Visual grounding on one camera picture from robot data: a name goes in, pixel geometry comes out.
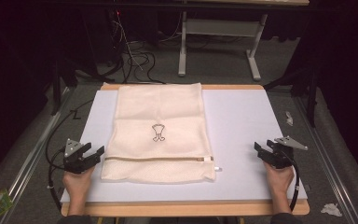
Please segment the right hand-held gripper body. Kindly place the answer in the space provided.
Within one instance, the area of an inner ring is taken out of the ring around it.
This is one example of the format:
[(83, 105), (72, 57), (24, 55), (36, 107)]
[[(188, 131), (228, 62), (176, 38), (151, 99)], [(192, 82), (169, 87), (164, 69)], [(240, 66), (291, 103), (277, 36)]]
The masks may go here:
[(275, 138), (273, 142), (278, 143), (277, 148), (272, 148), (270, 152), (272, 159), (270, 161), (264, 161), (274, 168), (282, 169), (289, 167), (294, 162), (294, 150), (308, 150), (309, 148), (290, 136)]

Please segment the person's left hand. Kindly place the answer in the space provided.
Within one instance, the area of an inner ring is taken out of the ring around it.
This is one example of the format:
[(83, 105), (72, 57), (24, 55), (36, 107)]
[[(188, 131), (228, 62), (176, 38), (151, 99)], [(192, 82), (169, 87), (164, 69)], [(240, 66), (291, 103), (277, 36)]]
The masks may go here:
[(91, 167), (81, 174), (64, 172), (62, 182), (65, 185), (72, 202), (81, 201), (86, 198), (90, 188), (93, 171), (94, 168)]

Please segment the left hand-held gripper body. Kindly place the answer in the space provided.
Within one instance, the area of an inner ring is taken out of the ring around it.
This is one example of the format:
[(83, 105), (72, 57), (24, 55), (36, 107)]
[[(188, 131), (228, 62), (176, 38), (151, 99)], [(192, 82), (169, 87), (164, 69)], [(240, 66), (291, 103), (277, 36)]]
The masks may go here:
[(86, 144), (81, 144), (75, 140), (68, 139), (64, 148), (63, 166), (66, 172), (81, 174), (101, 161), (97, 158), (87, 157), (81, 152), (81, 148)]

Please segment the large crumpled white tissue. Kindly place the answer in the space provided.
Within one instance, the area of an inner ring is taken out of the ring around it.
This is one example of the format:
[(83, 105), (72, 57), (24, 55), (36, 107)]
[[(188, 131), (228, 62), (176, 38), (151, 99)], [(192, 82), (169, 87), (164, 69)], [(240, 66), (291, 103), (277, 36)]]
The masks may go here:
[(335, 217), (342, 217), (342, 213), (339, 211), (336, 203), (325, 204), (321, 212)]

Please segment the white metal desk frame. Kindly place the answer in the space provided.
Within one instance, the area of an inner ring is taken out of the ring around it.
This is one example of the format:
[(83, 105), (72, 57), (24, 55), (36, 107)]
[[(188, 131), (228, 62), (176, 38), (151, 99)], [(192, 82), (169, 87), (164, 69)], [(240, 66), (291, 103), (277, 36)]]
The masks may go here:
[(263, 14), (258, 21), (220, 21), (206, 19), (189, 19), (182, 13), (181, 48), (179, 52), (178, 76), (186, 75), (186, 36), (187, 35), (222, 35), (234, 37), (252, 37), (254, 44), (245, 51), (254, 81), (260, 81), (261, 75), (255, 60), (261, 36), (263, 34), (267, 14)]

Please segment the wooden table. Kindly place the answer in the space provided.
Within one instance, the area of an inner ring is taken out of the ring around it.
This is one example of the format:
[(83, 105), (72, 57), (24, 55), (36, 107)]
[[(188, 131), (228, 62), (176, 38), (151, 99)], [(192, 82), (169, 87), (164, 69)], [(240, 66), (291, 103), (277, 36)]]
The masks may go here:
[[(264, 90), (259, 85), (206, 85), (205, 90)], [(218, 217), (264, 216), (272, 212), (268, 200), (90, 203), (85, 212), (93, 217)]]

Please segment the person's right hand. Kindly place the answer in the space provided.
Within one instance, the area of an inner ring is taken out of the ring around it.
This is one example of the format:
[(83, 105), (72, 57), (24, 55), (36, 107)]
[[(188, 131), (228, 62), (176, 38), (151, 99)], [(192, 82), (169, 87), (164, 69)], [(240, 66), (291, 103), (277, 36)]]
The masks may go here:
[(264, 163), (267, 171), (268, 187), (273, 197), (287, 197), (287, 190), (294, 178), (292, 167), (276, 169), (268, 163)]

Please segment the black metal stand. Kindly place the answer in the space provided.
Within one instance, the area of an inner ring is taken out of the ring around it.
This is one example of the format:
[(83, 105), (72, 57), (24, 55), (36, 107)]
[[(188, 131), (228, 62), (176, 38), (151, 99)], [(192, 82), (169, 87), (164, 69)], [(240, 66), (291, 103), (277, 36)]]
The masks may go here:
[(52, 65), (53, 109), (51, 115), (58, 113), (62, 104), (61, 80), (67, 87), (76, 87), (76, 70), (65, 58), (57, 58)]
[(300, 97), (307, 95), (306, 118), (309, 124), (314, 127), (315, 119), (314, 112), (316, 102), (318, 70), (313, 67), (305, 67), (296, 70), (295, 72), (288, 73), (278, 79), (271, 81), (263, 86), (266, 91), (270, 91), (275, 87), (283, 85), (291, 85), (291, 95)]

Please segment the cream mesh laundry bag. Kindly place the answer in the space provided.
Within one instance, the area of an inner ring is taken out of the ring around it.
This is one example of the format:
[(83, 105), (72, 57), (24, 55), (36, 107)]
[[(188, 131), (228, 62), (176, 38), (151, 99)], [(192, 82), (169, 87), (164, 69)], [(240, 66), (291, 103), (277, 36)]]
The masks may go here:
[(119, 88), (101, 179), (158, 184), (215, 180), (202, 86)]

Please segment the silver metal floor rail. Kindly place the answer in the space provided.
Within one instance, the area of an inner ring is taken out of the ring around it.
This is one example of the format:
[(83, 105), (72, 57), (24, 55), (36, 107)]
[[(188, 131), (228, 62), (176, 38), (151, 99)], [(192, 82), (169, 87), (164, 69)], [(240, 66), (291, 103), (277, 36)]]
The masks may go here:
[(58, 109), (55, 114), (49, 116), (48, 123), (44, 131), (38, 138), (34, 148), (26, 157), (13, 184), (8, 190), (8, 194), (13, 202), (13, 205), (2, 216), (0, 216), (0, 224), (7, 224), (10, 220), (13, 211), (16, 208), (25, 188), (27, 187), (37, 164), (39, 163), (42, 155), (44, 154), (44, 147), (46, 146), (46, 143), (52, 133), (53, 128), (60, 119), (62, 109), (66, 107), (67, 102), (71, 98), (71, 95), (73, 94), (74, 90), (74, 88), (65, 87), (63, 89), (63, 92), (59, 94), (59, 96), (61, 97), (61, 104), (58, 106)]
[(358, 224), (358, 212), (356, 211), (352, 199), (348, 193), (347, 188), (345, 187), (343, 181), (338, 176), (337, 170), (332, 163), (326, 148), (322, 142), (320, 135), (318, 134), (315, 127), (313, 127), (308, 119), (306, 107), (299, 97), (294, 97), (293, 101), (299, 110), (301, 118), (304, 120), (307, 129), (310, 132), (312, 141), (316, 147), (319, 160), (322, 162), (322, 167), (324, 173), (329, 181), (332, 191), (334, 192), (337, 202), (341, 208), (343, 216), (348, 221), (348, 224)]

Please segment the white table mat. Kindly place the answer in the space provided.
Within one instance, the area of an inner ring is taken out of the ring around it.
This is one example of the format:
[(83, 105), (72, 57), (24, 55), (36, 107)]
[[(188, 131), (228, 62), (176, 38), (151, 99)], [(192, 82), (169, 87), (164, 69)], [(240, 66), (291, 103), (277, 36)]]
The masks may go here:
[(266, 147), (282, 132), (263, 90), (205, 90), (207, 133), (216, 172), (214, 181), (188, 184), (138, 184), (101, 179), (97, 165), (90, 203), (201, 202), (268, 200), (266, 169), (254, 143)]

